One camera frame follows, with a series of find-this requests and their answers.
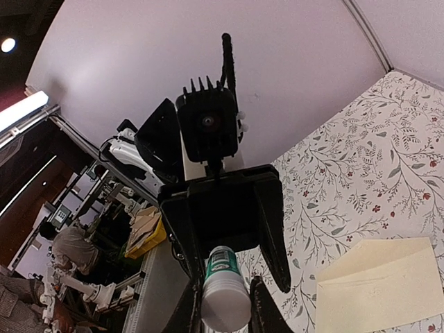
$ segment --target green label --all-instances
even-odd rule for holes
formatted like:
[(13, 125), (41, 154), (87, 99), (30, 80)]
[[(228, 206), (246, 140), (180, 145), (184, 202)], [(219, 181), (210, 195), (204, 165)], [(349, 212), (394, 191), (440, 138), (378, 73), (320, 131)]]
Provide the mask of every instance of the green label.
[(214, 252), (208, 259), (207, 277), (220, 272), (220, 271), (232, 271), (241, 275), (239, 268), (237, 267), (236, 254), (229, 250), (218, 250)]

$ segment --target pill bottle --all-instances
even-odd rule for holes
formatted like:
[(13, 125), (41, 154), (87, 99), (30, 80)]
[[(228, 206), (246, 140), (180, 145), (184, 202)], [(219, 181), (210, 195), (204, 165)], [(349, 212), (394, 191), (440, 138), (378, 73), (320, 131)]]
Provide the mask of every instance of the pill bottle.
[(227, 246), (217, 246), (208, 258), (201, 316), (204, 324), (217, 332), (234, 332), (250, 321), (250, 296), (236, 254)]

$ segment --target floral tablecloth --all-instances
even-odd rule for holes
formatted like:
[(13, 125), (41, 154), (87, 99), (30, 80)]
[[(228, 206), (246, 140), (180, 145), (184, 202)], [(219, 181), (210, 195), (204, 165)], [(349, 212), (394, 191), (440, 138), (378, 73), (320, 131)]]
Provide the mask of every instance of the floral tablecloth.
[[(258, 249), (238, 259), (294, 332), (314, 332), (316, 273), (361, 239), (430, 237), (443, 279), (443, 143), (444, 93), (391, 72), (274, 162), (291, 291), (279, 291)], [(385, 332), (444, 332), (444, 317)]]

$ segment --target camera lens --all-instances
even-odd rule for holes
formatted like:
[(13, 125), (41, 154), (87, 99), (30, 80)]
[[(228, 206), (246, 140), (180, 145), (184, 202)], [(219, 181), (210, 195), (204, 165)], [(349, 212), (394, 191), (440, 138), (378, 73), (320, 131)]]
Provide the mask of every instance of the camera lens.
[(211, 117), (211, 116), (203, 117), (203, 119), (202, 119), (202, 125), (203, 125), (204, 127), (211, 127), (211, 126), (213, 126), (213, 125), (214, 125), (214, 118)]

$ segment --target yellow bin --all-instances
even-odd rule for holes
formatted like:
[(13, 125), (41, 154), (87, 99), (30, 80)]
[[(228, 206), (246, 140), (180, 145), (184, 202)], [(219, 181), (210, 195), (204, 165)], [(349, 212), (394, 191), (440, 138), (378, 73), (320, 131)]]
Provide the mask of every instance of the yellow bin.
[(134, 247), (131, 250), (125, 252), (126, 258), (137, 259), (141, 255), (147, 253), (150, 249), (154, 248), (158, 244), (162, 243), (167, 238), (167, 232), (165, 231), (162, 218), (155, 227), (154, 233), (145, 239), (145, 242), (140, 247)]

